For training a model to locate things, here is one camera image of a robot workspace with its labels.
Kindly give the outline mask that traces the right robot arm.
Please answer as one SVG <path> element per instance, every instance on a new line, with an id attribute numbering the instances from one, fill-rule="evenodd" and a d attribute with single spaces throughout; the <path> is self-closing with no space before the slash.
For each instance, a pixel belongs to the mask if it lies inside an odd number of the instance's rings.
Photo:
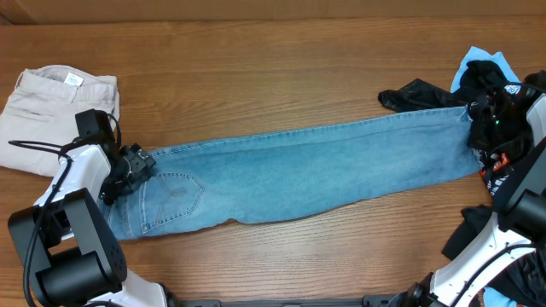
<path id="1" fill-rule="evenodd" d="M 528 75 L 516 94 L 497 68 L 470 72 L 463 82 L 462 93 L 446 104 L 468 105 L 468 146 L 478 152 L 491 215 L 470 240 L 458 229 L 445 247 L 452 261 L 396 298 L 400 306 L 467 306 L 521 258 L 545 247 L 545 138 L 531 122 L 532 108 L 545 96 L 545 73 Z"/>

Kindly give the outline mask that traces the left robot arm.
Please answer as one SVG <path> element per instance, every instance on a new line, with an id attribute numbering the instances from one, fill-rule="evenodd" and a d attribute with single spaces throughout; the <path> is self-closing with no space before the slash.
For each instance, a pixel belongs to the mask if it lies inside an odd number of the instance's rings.
<path id="1" fill-rule="evenodd" d="M 75 116 L 78 136 L 61 146 L 11 141 L 53 153 L 60 170 L 31 207 L 13 213 L 9 232 L 23 264 L 30 306 L 174 306 L 165 286 L 128 269 L 98 202 L 112 205 L 146 182 L 154 159 L 123 146 L 117 119 L 90 109 Z"/>

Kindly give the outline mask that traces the light blue denim jeans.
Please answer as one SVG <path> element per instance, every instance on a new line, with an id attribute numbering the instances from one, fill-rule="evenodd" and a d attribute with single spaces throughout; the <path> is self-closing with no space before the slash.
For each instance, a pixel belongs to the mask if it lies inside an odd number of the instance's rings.
<path id="1" fill-rule="evenodd" d="M 470 125 L 447 107 L 160 148 L 151 177 L 100 209 L 120 240 L 308 217 L 477 172 Z"/>

